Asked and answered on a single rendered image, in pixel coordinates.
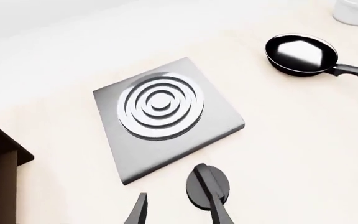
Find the round black stove knob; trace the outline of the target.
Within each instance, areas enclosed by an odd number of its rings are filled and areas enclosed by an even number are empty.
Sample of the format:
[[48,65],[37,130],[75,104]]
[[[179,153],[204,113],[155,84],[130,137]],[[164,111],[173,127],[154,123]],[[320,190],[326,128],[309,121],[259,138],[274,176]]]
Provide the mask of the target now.
[[186,180],[186,194],[190,202],[196,207],[201,210],[210,211],[211,205],[209,199],[204,192],[204,189],[198,180],[198,177],[195,173],[196,168],[199,166],[206,166],[210,171],[211,175],[215,178],[217,185],[221,189],[222,196],[220,197],[221,203],[224,205],[228,200],[229,193],[230,193],[230,185],[228,178],[226,175],[215,166],[208,166],[206,164],[198,164],[193,168],[193,170],[188,175]]

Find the black frying pan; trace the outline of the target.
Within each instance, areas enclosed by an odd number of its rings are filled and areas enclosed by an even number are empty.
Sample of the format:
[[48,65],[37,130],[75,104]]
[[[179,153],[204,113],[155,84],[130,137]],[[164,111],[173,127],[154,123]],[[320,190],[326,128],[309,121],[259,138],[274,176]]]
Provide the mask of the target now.
[[338,63],[337,50],[318,37],[287,33],[266,42],[265,55],[269,63],[290,76],[312,77],[322,73],[358,77],[358,67]]

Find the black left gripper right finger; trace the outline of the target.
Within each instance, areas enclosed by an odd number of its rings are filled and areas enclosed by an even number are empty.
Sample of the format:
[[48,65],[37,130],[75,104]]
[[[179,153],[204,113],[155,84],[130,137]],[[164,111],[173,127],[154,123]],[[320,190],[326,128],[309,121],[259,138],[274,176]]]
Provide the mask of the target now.
[[234,224],[220,199],[212,198],[210,204],[213,224]]

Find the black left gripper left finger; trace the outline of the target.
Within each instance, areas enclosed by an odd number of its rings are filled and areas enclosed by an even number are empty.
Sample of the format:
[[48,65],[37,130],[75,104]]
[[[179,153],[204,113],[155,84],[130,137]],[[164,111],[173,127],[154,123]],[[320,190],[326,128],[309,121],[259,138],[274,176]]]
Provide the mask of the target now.
[[142,192],[124,224],[145,224],[147,218],[147,194]]

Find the flat black stove plate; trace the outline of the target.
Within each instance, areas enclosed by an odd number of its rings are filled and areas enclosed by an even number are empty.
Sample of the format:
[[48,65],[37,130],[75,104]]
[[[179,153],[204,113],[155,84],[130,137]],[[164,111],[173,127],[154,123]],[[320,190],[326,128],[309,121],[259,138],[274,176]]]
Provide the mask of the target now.
[[93,95],[123,184],[245,125],[186,57],[97,89]]

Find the white mug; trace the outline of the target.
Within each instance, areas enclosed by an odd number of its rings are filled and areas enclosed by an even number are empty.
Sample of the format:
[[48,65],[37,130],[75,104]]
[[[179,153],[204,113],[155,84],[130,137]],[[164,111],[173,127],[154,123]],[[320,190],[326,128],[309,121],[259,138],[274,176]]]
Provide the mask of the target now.
[[358,26],[358,0],[336,0],[333,18],[350,26]]

